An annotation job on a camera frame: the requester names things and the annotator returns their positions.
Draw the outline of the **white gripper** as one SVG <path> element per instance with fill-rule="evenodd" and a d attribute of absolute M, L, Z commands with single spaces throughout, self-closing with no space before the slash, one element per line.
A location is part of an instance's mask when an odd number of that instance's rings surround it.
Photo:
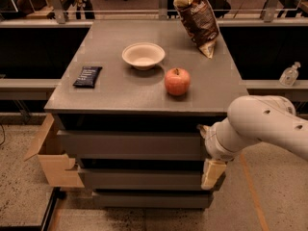
<path fill-rule="evenodd" d="M 198 124 L 196 126 L 200 136 L 204 139 L 206 151 L 212 159 L 206 159 L 201 177 L 201 189 L 212 189 L 220 176 L 226 170 L 226 163 L 232 161 L 239 155 L 239 152 L 228 151 L 218 141 L 216 128 L 217 125 L 209 127 L 207 125 Z"/>

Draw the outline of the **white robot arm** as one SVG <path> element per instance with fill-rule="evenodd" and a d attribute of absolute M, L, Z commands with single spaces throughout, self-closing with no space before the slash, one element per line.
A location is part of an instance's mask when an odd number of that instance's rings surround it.
<path fill-rule="evenodd" d="M 210 190 L 229 161 L 243 149 L 261 141 L 280 146 L 308 160 L 308 121 L 295 115 L 291 101 L 282 96 L 248 95 L 235 99 L 227 118 L 198 127 L 206 159 L 201 188 Z"/>

